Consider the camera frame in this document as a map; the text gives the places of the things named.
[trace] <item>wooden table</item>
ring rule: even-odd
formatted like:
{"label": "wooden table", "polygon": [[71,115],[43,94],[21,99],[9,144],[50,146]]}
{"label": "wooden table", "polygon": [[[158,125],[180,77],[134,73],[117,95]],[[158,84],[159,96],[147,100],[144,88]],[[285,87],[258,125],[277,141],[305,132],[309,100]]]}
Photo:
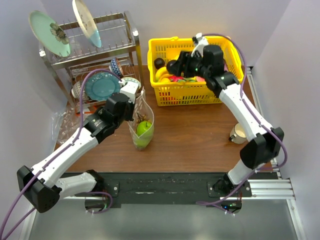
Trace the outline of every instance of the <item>wooden table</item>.
{"label": "wooden table", "polygon": [[[228,172],[240,159],[245,145],[229,142],[237,123],[224,104],[157,105],[144,66],[146,100],[155,116],[154,137],[148,147],[135,148],[124,122],[115,134],[87,152],[69,172]],[[253,102],[249,83],[244,91]]]}

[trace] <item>yellow basket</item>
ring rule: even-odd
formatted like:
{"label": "yellow basket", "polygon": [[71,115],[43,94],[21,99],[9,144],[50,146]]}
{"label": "yellow basket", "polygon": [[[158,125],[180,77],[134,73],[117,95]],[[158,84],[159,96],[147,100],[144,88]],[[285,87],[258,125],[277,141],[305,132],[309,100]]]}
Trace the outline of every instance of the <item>yellow basket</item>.
{"label": "yellow basket", "polygon": [[[234,45],[221,36],[206,37],[209,44],[219,45],[223,51],[223,58],[229,72],[232,72],[239,82],[244,77],[241,69],[241,60]],[[191,52],[194,43],[191,38],[177,36],[171,38],[153,38],[149,40],[148,68],[150,83],[154,88],[158,106],[192,105],[192,104],[218,104],[220,99],[210,91],[206,82],[155,82],[157,69],[154,60],[162,58],[167,64],[180,54],[180,51]]]}

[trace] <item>mug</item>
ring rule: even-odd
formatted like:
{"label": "mug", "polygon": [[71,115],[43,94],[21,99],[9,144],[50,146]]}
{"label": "mug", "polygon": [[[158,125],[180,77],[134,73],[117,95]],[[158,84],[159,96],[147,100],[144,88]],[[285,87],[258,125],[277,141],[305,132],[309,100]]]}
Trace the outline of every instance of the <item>mug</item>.
{"label": "mug", "polygon": [[235,144],[243,144],[247,140],[244,128],[240,123],[237,123],[230,132],[229,141]]}
{"label": "mug", "polygon": [[116,74],[120,78],[123,78],[124,71],[122,70],[122,67],[120,65],[118,58],[115,57],[111,60],[109,69],[111,72],[113,72],[114,74]]}
{"label": "mug", "polygon": [[[72,96],[75,98],[75,99],[79,99],[80,98],[80,91],[81,91],[81,85],[82,85],[82,80],[80,81],[77,81],[72,89],[71,89],[71,93],[72,93]],[[83,91],[82,93],[82,100],[83,101],[88,101],[89,100],[89,97],[88,95],[85,93],[85,91]]]}

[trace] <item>clear plastic bag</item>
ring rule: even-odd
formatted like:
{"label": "clear plastic bag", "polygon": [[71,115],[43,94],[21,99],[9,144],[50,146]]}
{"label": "clear plastic bag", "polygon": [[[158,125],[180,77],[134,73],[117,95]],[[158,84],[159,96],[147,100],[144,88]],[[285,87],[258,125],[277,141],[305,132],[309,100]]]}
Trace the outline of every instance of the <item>clear plastic bag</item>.
{"label": "clear plastic bag", "polygon": [[60,131],[56,140],[59,145],[64,144],[80,126],[80,117],[76,115],[75,108],[67,105],[65,112],[62,113],[63,119],[60,125]]}
{"label": "clear plastic bag", "polygon": [[[136,130],[138,124],[141,121],[141,118],[143,118],[145,121],[150,122],[151,126],[143,134],[138,136]],[[141,95],[135,101],[133,121],[129,121],[128,125],[135,147],[138,150],[145,149],[154,136],[155,115],[151,107],[146,102],[146,92],[144,88],[141,91]]]}

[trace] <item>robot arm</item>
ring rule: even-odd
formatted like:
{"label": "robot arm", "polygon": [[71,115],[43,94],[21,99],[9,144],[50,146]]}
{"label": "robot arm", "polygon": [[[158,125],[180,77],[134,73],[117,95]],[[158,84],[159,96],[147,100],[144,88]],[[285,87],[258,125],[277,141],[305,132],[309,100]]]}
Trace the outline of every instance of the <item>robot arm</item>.
{"label": "robot arm", "polygon": [[280,127],[273,128],[244,93],[242,97],[240,96],[241,86],[236,76],[224,70],[222,49],[218,45],[210,45],[201,33],[192,40],[195,44],[193,51],[181,51],[177,60],[169,61],[168,72],[175,76],[183,75],[186,78],[194,76],[204,78],[207,87],[219,97],[242,125],[248,140],[248,144],[240,151],[240,161],[224,176],[223,180],[214,185],[215,190],[228,194],[249,173],[279,154],[280,144],[261,125],[271,130],[281,141],[284,138],[284,132]]}
{"label": "robot arm", "polygon": [[[123,121],[133,120],[138,88],[137,83],[128,82],[120,93],[114,93],[106,100],[104,107],[98,108],[95,113],[85,119],[76,141],[74,139],[80,131],[79,128],[71,138],[47,158],[32,168],[23,166],[17,171],[20,191],[32,177],[41,171],[24,193],[24,196],[40,213],[51,209],[59,199],[92,190],[101,192],[105,188],[103,178],[93,170],[77,176],[60,177],[82,155],[112,135]],[[71,146],[44,169],[45,164],[68,145]]]}

